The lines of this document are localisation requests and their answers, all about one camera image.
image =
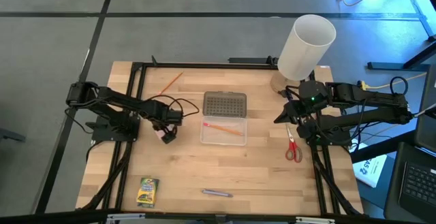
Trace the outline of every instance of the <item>wooden tabletop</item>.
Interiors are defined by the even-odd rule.
[[[108,86],[125,93],[131,62],[114,62]],[[185,98],[200,108],[200,113],[183,119],[177,139],[160,141],[151,124],[142,121],[134,142],[125,185],[122,210],[232,214],[320,214],[313,164],[309,147],[292,132],[303,152],[300,163],[285,159],[288,138],[285,124],[274,124],[286,100],[270,87],[276,70],[154,68],[146,70],[142,99],[156,95],[173,77],[183,75],[165,92]],[[315,77],[331,82],[329,67],[318,66]],[[233,91],[247,95],[247,145],[219,146],[200,142],[203,94],[206,91]],[[183,103],[185,113],[195,111]],[[339,115],[336,109],[323,114]],[[89,155],[77,207],[84,206],[107,178],[113,142],[96,146]],[[339,146],[330,146],[334,179],[353,207],[362,212],[352,162]],[[140,179],[160,179],[154,209],[137,207]],[[114,206],[118,183],[112,191]],[[203,189],[224,191],[233,198],[205,195]],[[332,212],[330,194],[324,183],[327,207]]]

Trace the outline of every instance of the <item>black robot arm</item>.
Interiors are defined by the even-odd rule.
[[[404,125],[413,118],[402,94],[364,91],[346,83],[330,82],[324,85],[314,80],[301,83],[298,91],[299,94],[294,92],[294,95],[299,100],[287,102],[274,123],[297,124],[302,120],[303,123],[297,128],[298,135],[305,139],[315,135],[328,139],[317,140],[318,144],[349,145],[349,130],[356,125],[374,122]],[[343,116],[320,115],[317,120],[311,115],[327,106],[345,109],[357,105],[362,105],[362,109],[365,106],[378,108]]]
[[[94,130],[92,139],[95,141],[135,141],[139,115],[151,121],[157,135],[169,143],[176,137],[176,126],[181,125],[183,119],[181,111],[173,110],[163,102],[154,99],[142,101],[93,82],[72,84],[66,103],[70,108],[86,108],[99,115],[95,123],[86,123]],[[117,111],[109,105],[122,108],[123,111]]]

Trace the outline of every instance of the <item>white cylinder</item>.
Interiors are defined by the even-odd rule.
[[[336,29],[324,17],[297,18],[279,58],[280,73],[290,80],[307,78],[335,38]]]

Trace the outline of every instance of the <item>scissors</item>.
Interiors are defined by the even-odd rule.
[[[286,130],[287,136],[289,136],[289,149],[286,151],[285,157],[289,161],[295,160],[295,162],[300,163],[302,160],[301,148],[295,143],[294,136],[292,136],[291,129],[288,125],[286,125]]]

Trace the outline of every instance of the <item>orange pencil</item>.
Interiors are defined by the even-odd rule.
[[[203,125],[204,126],[208,126],[208,127],[212,127],[212,128],[214,128],[214,129],[219,129],[219,130],[222,130],[222,131],[226,131],[226,132],[228,132],[228,133],[232,133],[232,134],[235,134],[235,135],[243,135],[241,132],[239,132],[239,131],[235,131],[235,130],[233,130],[233,129],[226,129],[226,128],[224,128],[224,127],[221,127],[221,126],[218,126],[218,125],[211,125],[211,124],[208,124],[208,123],[203,123]]]
[[[179,73],[175,78],[173,78],[173,79],[170,81],[170,83],[167,84],[167,85],[165,86],[165,88],[163,88],[163,90],[162,90],[161,92],[159,92],[159,95],[162,94],[164,91],[166,91],[166,89],[168,89],[168,87],[170,87],[171,84],[172,84],[174,81],[176,81],[177,78],[180,77],[180,75],[182,75],[182,73],[183,73],[183,72]]]

